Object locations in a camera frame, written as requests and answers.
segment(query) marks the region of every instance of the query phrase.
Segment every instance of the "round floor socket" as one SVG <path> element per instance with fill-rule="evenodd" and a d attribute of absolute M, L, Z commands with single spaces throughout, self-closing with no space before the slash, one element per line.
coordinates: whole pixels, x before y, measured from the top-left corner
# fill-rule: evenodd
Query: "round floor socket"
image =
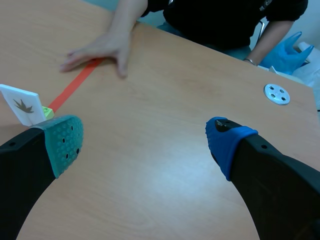
<path fill-rule="evenodd" d="M 289 93 L 279 85 L 267 84 L 263 91 L 266 97 L 275 104 L 287 105 L 290 102 Z"/>

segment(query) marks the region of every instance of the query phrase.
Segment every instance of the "yellow block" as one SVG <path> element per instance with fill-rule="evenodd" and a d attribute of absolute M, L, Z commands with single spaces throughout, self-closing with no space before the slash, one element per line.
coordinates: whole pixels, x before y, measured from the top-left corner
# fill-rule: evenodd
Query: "yellow block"
<path fill-rule="evenodd" d="M 55 116 L 54 111 L 51 108 L 48 108 L 46 106 L 42 106 L 44 115 L 45 115 L 45 119 L 49 120 L 49 119 L 53 119 Z"/>

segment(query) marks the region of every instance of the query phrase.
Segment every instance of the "red tape line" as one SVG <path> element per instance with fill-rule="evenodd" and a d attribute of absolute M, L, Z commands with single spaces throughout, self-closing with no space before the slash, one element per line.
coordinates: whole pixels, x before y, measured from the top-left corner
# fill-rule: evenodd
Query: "red tape line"
<path fill-rule="evenodd" d="M 85 66 L 85 68 L 79 73 L 78 76 L 76 76 L 74 80 L 72 80 L 72 82 L 70 82 L 63 92 L 57 96 L 52 103 L 50 103 L 48 108 L 52 109 L 55 113 L 102 62 L 103 59 L 96 59 Z"/>

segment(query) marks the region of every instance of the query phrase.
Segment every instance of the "leaf image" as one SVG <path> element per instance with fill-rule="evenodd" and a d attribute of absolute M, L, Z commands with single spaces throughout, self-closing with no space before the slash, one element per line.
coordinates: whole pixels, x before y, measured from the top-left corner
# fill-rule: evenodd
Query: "leaf image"
<path fill-rule="evenodd" d="M 24 112 L 27 113 L 27 114 L 32 114 L 32 113 L 34 112 L 34 111 L 32 111 L 32 106 L 27 107 L 27 106 L 25 105 L 25 103 L 22 101 L 22 99 L 20 99 L 20 100 L 21 100 L 21 103 L 18 103 L 16 100 L 13 99 L 13 101 L 15 101 L 15 103 L 16 103 L 15 106 L 16 106 L 18 109 L 24 111 Z"/>

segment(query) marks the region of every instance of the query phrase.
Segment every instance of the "white card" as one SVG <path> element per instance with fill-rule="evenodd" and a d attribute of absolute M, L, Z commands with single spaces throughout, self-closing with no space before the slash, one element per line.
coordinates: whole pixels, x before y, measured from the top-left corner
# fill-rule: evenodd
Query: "white card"
<path fill-rule="evenodd" d="M 25 126 L 32 126 L 46 120 L 39 95 L 12 86 L 0 84 L 0 91 L 10 108 Z"/>

